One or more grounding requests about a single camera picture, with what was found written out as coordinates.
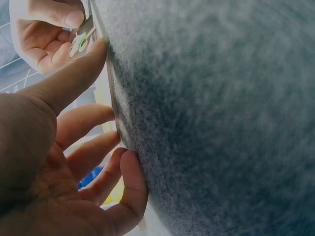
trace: felt board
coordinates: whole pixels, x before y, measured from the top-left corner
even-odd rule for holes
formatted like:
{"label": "felt board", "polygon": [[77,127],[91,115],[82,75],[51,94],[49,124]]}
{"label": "felt board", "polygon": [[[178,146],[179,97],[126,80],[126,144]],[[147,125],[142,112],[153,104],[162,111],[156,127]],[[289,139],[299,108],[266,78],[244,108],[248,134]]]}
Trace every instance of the felt board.
{"label": "felt board", "polygon": [[170,234],[315,234],[314,1],[95,3],[122,140]]}

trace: fingernail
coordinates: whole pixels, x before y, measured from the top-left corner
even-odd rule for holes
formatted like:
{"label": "fingernail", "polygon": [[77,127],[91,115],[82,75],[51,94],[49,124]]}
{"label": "fingernail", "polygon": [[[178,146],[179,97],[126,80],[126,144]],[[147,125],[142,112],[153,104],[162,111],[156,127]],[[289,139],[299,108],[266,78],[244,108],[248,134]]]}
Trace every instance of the fingernail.
{"label": "fingernail", "polygon": [[90,44],[87,48],[87,53],[92,52],[96,49],[100,49],[102,47],[106,46],[106,41],[103,38],[99,38],[94,43]]}
{"label": "fingernail", "polygon": [[74,29],[80,27],[83,20],[84,14],[82,11],[71,11],[65,20],[65,24]]}

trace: finger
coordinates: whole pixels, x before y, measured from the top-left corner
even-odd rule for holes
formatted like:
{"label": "finger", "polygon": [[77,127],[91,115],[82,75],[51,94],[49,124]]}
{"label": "finger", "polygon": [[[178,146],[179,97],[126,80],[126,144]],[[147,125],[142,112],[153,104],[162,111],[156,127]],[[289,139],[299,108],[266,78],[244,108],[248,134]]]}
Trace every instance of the finger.
{"label": "finger", "polygon": [[78,107],[57,118],[56,142],[66,150],[95,126],[114,119],[114,112],[108,106],[90,104]]}
{"label": "finger", "polygon": [[78,7],[53,0],[31,1],[29,15],[32,20],[67,28],[78,28],[84,20],[84,14]]}
{"label": "finger", "polygon": [[69,32],[69,31],[66,31],[66,30],[62,30],[58,36],[57,36],[57,40],[58,41],[61,41],[61,42],[72,42],[75,38],[75,32]]}
{"label": "finger", "polygon": [[96,179],[84,189],[80,190],[79,193],[83,200],[94,202],[98,206],[103,204],[122,175],[120,171],[120,160],[122,154],[126,151],[127,150],[122,147],[114,151],[112,157]]}
{"label": "finger", "polygon": [[69,41],[70,35],[71,35],[71,32],[66,31],[66,30],[62,30],[62,31],[60,31],[60,33],[58,34],[57,40],[60,41],[60,42],[63,42],[63,43],[70,42],[70,41]]}
{"label": "finger", "polygon": [[112,219],[117,235],[124,235],[143,218],[148,188],[134,151],[126,151],[122,155],[120,167],[125,184],[123,198],[119,204],[104,213],[106,217]]}
{"label": "finger", "polygon": [[77,182],[87,176],[120,142],[116,131],[108,131],[85,142],[66,160]]}
{"label": "finger", "polygon": [[[53,43],[52,47],[55,50],[57,46]],[[52,53],[52,48],[49,47],[48,50],[51,50],[49,53],[41,48],[32,48],[26,53],[30,60],[37,61],[37,65],[34,65],[36,70],[41,74],[45,74],[46,72],[59,69],[69,62],[71,47],[72,44],[67,42],[62,44],[55,53]]]}
{"label": "finger", "polygon": [[54,40],[44,48],[44,51],[46,51],[48,55],[55,54],[63,44],[64,42]]}
{"label": "finger", "polygon": [[19,93],[29,99],[43,101],[58,115],[93,84],[104,67],[105,59],[106,46],[100,39],[88,48],[84,57],[75,59],[46,80]]}

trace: gray fabric surface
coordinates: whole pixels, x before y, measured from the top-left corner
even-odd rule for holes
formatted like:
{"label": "gray fabric surface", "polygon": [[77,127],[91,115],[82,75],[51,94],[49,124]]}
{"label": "gray fabric surface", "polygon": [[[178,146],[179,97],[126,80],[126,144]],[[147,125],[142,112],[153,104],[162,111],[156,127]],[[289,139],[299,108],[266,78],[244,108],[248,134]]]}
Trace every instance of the gray fabric surface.
{"label": "gray fabric surface", "polygon": [[171,233],[314,235],[314,1],[96,2],[123,141]]}

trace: gray carpet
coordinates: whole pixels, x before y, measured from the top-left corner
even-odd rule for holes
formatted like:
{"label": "gray carpet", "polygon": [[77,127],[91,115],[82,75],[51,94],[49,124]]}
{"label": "gray carpet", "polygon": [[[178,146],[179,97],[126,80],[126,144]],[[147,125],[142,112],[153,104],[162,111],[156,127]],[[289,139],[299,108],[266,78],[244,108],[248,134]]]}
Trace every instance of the gray carpet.
{"label": "gray carpet", "polygon": [[169,231],[314,235],[314,1],[96,2],[123,141]]}

